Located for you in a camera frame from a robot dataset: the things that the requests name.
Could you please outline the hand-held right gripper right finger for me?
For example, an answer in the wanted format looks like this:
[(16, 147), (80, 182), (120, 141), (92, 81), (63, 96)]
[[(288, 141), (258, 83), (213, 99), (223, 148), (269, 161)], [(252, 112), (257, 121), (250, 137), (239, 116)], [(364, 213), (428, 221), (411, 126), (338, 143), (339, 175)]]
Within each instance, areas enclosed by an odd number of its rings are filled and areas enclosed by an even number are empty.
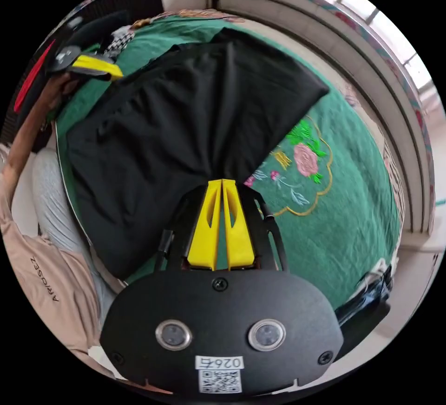
[(234, 180), (222, 180), (222, 195), (228, 269), (250, 267), (255, 254)]

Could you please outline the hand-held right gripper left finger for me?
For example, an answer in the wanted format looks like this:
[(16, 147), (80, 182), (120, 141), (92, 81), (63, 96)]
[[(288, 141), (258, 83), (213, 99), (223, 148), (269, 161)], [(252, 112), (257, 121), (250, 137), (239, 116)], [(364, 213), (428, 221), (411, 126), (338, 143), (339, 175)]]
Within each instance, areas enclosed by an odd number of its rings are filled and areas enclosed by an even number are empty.
[(221, 197), (222, 180), (209, 181), (187, 256), (187, 261), (193, 268), (216, 270)]

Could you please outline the person's left hand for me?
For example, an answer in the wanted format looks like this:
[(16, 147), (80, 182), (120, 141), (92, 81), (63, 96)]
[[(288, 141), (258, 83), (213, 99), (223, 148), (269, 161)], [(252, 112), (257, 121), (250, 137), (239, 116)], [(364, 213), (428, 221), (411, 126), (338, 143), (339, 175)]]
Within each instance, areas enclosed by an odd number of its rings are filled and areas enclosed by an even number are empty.
[(78, 84), (79, 77), (70, 73), (50, 77), (40, 95), (43, 113), (48, 115), (50, 111), (53, 111), (62, 98), (69, 95)]

